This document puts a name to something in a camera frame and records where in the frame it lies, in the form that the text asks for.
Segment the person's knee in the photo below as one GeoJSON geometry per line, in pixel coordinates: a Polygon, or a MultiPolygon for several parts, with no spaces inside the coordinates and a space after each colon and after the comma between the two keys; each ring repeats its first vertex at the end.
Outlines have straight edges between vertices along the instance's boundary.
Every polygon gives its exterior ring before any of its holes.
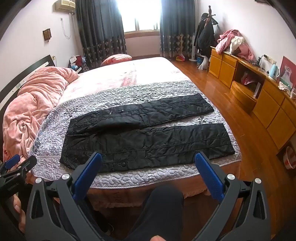
{"type": "Polygon", "coordinates": [[[183,203],[184,197],[183,193],[178,190],[173,185],[165,184],[156,187],[151,195],[156,196],[159,200],[162,199],[163,201],[181,201],[183,203]]]}

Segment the pink blanket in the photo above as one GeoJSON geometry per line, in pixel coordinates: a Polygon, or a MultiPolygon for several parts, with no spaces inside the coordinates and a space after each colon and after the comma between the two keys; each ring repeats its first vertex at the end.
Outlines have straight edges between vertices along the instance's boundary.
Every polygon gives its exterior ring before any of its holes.
{"type": "MultiPolygon", "coordinates": [[[[220,39],[218,39],[218,45],[216,46],[216,52],[221,54],[230,45],[231,40],[235,36],[241,37],[242,35],[236,29],[228,30],[224,34],[220,35],[220,39]]],[[[255,57],[247,44],[242,43],[238,48],[240,49],[240,53],[237,54],[238,57],[245,60],[255,60],[255,57]]]]}
{"type": "Polygon", "coordinates": [[[3,118],[3,159],[28,157],[42,122],[58,104],[65,88],[78,78],[68,68],[45,67],[36,71],[7,107],[3,118]]]}

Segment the blue gripper pad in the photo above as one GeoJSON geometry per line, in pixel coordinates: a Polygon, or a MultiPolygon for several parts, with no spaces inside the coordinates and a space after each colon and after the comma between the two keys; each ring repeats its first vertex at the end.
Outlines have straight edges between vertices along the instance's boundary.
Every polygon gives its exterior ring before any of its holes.
{"type": "Polygon", "coordinates": [[[73,199],[75,201],[83,200],[85,198],[89,187],[102,166],[101,154],[95,152],[90,159],[91,160],[87,163],[86,167],[74,183],[72,191],[73,199]]]}
{"type": "Polygon", "coordinates": [[[5,169],[10,170],[14,165],[20,162],[20,156],[18,154],[14,155],[12,158],[5,162],[5,169]]]}
{"type": "Polygon", "coordinates": [[[200,175],[209,189],[212,198],[221,203],[224,198],[223,183],[209,164],[208,158],[203,156],[201,153],[198,153],[195,155],[194,160],[195,166],[200,172],[200,175]]]}

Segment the red pillow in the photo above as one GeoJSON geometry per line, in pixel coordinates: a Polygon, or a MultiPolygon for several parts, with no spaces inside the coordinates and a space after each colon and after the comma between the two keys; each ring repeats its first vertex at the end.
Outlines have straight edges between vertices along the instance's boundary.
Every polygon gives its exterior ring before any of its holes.
{"type": "Polygon", "coordinates": [[[104,60],[104,62],[101,63],[101,67],[105,65],[110,65],[110,64],[116,64],[116,63],[121,63],[121,62],[126,62],[132,60],[132,57],[129,56],[128,54],[115,54],[112,55],[104,60]]]}

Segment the black pants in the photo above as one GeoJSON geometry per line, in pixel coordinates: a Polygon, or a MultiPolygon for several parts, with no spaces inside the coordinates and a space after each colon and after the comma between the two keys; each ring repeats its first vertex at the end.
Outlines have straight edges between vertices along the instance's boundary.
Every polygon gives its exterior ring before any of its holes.
{"type": "MultiPolygon", "coordinates": [[[[183,194],[175,187],[163,185],[155,188],[143,202],[143,210],[124,241],[149,241],[161,236],[166,241],[180,241],[182,232],[183,194]]],[[[99,212],[95,212],[88,200],[79,204],[86,217],[105,241],[116,241],[106,235],[107,221],[99,212]]],[[[60,217],[67,232],[76,236],[62,205],[60,217]]]]}

